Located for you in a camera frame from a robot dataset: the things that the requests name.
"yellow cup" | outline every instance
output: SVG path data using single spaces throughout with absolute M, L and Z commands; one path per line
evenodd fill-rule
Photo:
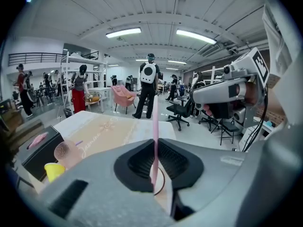
M 47 163 L 44 169 L 50 183 L 65 172 L 65 167 L 59 163 Z

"pink cup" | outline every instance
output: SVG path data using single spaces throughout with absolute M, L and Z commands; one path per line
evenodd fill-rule
M 65 140 L 57 145 L 53 154 L 58 163 L 66 169 L 71 169 L 82 160 L 81 152 L 71 140 Z

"pink chair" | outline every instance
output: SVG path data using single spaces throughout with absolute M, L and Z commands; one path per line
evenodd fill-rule
M 110 86 L 110 87 L 114 92 L 114 102 L 116 103 L 115 111 L 117 109 L 117 104 L 119 104 L 122 107 L 126 107 L 126 114 L 127 114 L 127 107 L 131 104 L 134 105 L 134 99 L 136 98 L 136 93 L 131 93 L 123 85 Z

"red pants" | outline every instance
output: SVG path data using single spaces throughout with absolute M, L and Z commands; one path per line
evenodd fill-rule
M 77 91 L 73 89 L 71 91 L 72 103 L 74 104 L 75 114 L 80 111 L 85 111 L 84 91 Z

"black pants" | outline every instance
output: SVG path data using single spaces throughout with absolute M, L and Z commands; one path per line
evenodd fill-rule
M 169 97 L 167 98 L 167 100 L 174 100 L 174 98 L 175 98 L 175 91 L 176 91 L 176 88 L 175 87 L 171 87 L 170 94 L 169 94 Z
M 144 103 L 146 98 L 148 97 L 148 105 L 147 105 L 147 114 L 146 118 L 150 119 L 152 116 L 152 108 L 153 108 L 153 99 L 155 97 L 155 89 L 153 87 L 142 87 L 141 96 L 139 99 L 139 103 L 137 106 L 137 111 L 134 114 L 134 117 L 137 119 L 141 118 L 142 110 L 144 107 Z
M 61 91 L 61 84 L 58 84 L 57 96 L 59 96 L 59 94 L 61 94 L 61 95 L 62 95 L 62 91 Z
M 192 106 L 192 109 L 191 109 L 191 112 L 190 112 L 190 115 L 193 115 L 194 114 L 194 109 L 195 109 L 195 104 L 193 104 L 193 106 Z M 196 114 L 195 114 L 196 116 L 198 116 L 199 115 L 199 110 L 197 110 L 196 109 Z
M 130 83 L 125 83 L 125 87 L 128 91 L 132 90 L 131 89 L 131 84 Z
M 31 115 L 32 111 L 30 110 L 30 107 L 33 105 L 33 103 L 32 103 L 32 101 L 29 100 L 26 90 L 23 90 L 20 93 L 20 98 L 21 98 L 21 102 L 22 102 L 25 113 L 27 115 Z

